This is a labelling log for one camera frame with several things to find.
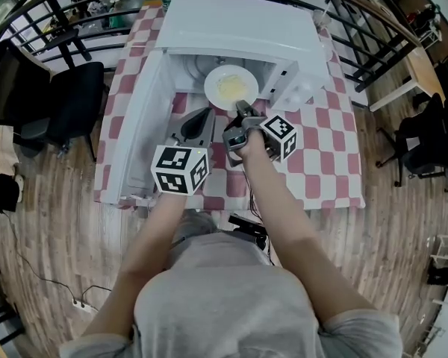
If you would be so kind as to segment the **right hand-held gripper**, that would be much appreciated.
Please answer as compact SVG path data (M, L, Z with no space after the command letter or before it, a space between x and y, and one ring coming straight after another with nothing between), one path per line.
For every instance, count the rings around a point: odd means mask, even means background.
M233 155L247 144L252 130L262 132L267 155L272 161L283 163L296 150L296 129L283 117L277 114L266 117L244 100L236 103L236 109L238 116L223 132L223 143L230 163L243 162Z

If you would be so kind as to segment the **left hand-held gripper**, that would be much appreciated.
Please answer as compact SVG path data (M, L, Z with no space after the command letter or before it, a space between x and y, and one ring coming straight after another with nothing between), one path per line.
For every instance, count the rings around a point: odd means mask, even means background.
M215 111L206 107L174 121L156 146L150 167L161 193L192 196L210 174Z

